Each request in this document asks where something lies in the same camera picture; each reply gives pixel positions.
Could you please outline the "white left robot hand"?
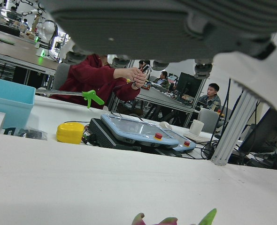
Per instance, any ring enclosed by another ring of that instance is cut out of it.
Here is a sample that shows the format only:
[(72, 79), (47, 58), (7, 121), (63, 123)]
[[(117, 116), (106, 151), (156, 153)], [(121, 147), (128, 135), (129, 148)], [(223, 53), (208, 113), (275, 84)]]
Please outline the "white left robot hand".
[(85, 53), (213, 66), (277, 110), (277, 0), (44, 0)]

